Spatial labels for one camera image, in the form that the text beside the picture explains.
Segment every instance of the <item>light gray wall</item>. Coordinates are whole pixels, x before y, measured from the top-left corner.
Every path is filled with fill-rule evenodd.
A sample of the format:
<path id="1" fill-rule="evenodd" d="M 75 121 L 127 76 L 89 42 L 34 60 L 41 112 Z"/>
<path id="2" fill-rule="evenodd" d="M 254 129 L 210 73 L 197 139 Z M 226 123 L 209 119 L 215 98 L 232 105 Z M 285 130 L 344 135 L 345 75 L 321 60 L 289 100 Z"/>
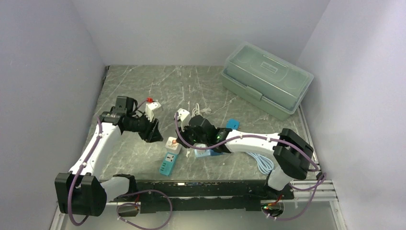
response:
<path id="1" fill-rule="evenodd" d="M 244 40 L 295 63 L 329 0 L 73 2 L 107 65 L 223 65 Z"/>
<path id="2" fill-rule="evenodd" d="M 0 229 L 46 230 L 104 65 L 69 0 L 0 1 Z"/>
<path id="3" fill-rule="evenodd" d="M 332 0 L 298 65 L 305 115 L 349 230 L 406 226 L 406 3 Z"/>

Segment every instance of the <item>gray marble tabletop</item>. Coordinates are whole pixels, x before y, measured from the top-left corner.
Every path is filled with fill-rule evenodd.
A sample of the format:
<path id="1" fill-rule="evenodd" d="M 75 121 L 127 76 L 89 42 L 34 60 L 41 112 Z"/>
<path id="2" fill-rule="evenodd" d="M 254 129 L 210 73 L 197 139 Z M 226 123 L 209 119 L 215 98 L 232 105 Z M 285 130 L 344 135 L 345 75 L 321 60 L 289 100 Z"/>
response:
<path id="1" fill-rule="evenodd" d="M 275 133 L 290 128 L 307 140 L 303 123 L 296 111 L 286 121 L 280 121 L 225 89 L 221 84 L 221 66 L 110 66 L 99 96 L 95 114 L 109 111 L 117 96 L 132 97 L 139 102 L 147 97 L 162 104 L 156 113 L 159 130 L 164 137 L 176 137 L 173 116 L 179 108 L 192 112 L 196 103 L 202 114 L 216 127 L 225 127 L 229 119 L 240 122 L 240 130 L 251 133 Z M 92 121 L 86 144 L 95 130 Z M 265 179 L 256 161 L 246 153 L 196 158 L 191 150 L 186 157 L 182 149 L 169 177 L 158 171 L 167 153 L 165 142 L 145 143 L 137 133 L 124 132 L 114 145 L 100 179 L 117 173 L 150 180 L 242 180 Z"/>

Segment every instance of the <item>teal power strip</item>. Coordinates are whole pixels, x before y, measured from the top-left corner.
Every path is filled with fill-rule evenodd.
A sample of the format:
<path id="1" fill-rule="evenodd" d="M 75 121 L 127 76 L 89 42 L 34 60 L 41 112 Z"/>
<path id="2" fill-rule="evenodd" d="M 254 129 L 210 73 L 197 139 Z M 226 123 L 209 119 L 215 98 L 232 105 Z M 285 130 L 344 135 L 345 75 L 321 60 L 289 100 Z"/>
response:
<path id="1" fill-rule="evenodd" d="M 169 176 L 172 173 L 175 161 L 178 155 L 167 152 L 164 161 L 159 169 L 159 173 L 165 176 Z"/>

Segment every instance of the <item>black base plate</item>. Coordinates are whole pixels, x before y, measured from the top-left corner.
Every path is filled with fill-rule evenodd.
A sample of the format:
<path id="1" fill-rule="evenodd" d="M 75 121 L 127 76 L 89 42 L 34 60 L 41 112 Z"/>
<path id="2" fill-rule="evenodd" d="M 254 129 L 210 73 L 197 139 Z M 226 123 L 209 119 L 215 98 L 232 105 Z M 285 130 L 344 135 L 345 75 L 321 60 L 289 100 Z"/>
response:
<path id="1" fill-rule="evenodd" d="M 138 191 L 159 190 L 169 197 L 174 211 L 245 209 L 261 211 L 261 200 L 275 200 L 278 195 L 266 194 L 265 180 L 235 181 L 149 181 L 137 180 Z M 205 196 L 227 196 L 223 198 L 204 198 Z M 282 199 L 293 199 L 293 192 L 286 186 Z M 166 198 L 158 193 L 140 195 L 141 213 L 169 211 Z"/>

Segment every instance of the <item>white connector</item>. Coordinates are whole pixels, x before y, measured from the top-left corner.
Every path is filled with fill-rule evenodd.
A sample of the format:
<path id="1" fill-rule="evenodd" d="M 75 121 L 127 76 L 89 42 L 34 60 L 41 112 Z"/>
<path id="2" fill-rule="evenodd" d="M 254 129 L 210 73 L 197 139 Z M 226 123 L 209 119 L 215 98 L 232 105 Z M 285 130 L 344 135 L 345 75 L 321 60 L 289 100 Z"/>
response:
<path id="1" fill-rule="evenodd" d="M 189 111 L 185 109 L 178 109 L 178 119 L 180 119 L 180 127 L 182 132 L 185 131 L 184 127 L 189 125 L 189 121 L 191 119 L 191 115 Z"/>
<path id="2" fill-rule="evenodd" d="M 145 115 L 149 121 L 154 119 L 154 110 L 161 108 L 162 105 L 159 102 L 148 103 L 145 105 Z"/>
<path id="3" fill-rule="evenodd" d="M 176 138 L 169 137 L 165 144 L 165 148 L 169 153 L 178 155 L 182 145 L 176 142 Z"/>

